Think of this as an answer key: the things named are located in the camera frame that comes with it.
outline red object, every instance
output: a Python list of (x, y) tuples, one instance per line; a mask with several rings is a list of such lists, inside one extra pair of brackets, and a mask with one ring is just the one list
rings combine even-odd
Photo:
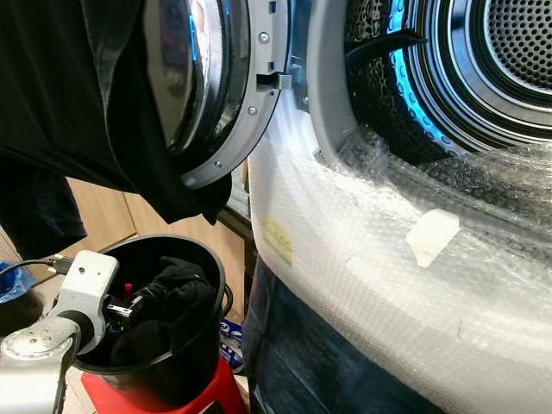
[[(98, 375), (83, 373), (81, 380), (98, 414), (154, 413), (134, 405)], [(196, 399), (184, 407), (156, 412), (158, 414), (199, 414), (214, 401), (218, 401), (223, 406), (225, 414), (247, 414), (238, 385), (223, 357), (218, 362), (215, 376)]]
[(123, 297), (125, 299), (129, 299), (130, 295), (132, 295), (132, 283), (125, 283), (124, 284), (124, 291), (123, 291)]

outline dark fabric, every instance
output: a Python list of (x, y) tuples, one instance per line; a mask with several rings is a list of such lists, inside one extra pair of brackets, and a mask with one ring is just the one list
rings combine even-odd
[(56, 254), (86, 231), (67, 180), (0, 156), (0, 225), (24, 259)]
[(229, 176), (181, 182), (161, 136), (135, 40), (135, 0), (7, 0), (0, 13), (0, 155), (140, 193), (168, 222), (213, 223)]
[(357, 351), (262, 260), (242, 349), (253, 414), (442, 414)]
[(111, 350), (115, 365), (146, 362), (176, 351), (208, 322), (216, 289), (203, 269), (173, 257), (162, 257), (161, 265), (161, 274), (132, 297), (143, 297), (135, 310), (139, 322), (116, 340)]

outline black cloth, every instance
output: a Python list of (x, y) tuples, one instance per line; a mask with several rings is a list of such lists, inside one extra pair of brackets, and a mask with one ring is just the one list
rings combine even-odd
[(136, 52), (142, 2), (0, 7), (0, 162), (140, 193), (168, 223), (202, 213), (216, 221), (230, 176), (199, 191), (180, 180)]
[(150, 361), (182, 348), (208, 322), (216, 289), (194, 263), (162, 257), (164, 267), (151, 284), (133, 295), (143, 296), (140, 322), (115, 342), (111, 360), (116, 366)]
[(86, 231), (71, 187), (62, 175), (0, 160), (0, 225), (24, 259), (56, 254)]

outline screw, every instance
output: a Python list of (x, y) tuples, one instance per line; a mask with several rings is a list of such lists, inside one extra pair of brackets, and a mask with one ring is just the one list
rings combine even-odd
[(263, 45), (266, 45), (270, 41), (270, 36), (267, 32), (260, 32), (259, 33), (259, 42)]

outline bubble wrap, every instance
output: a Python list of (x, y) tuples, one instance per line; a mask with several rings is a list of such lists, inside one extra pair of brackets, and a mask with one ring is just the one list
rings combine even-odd
[[(369, 134), (344, 149), (344, 163), (323, 166), (306, 149), (312, 127), (282, 101), (249, 160), (255, 240), (274, 273), (446, 412), (550, 413), (544, 222), (534, 228), (402, 165)], [(435, 208), (457, 215), (461, 229), (421, 267), (406, 237)]]

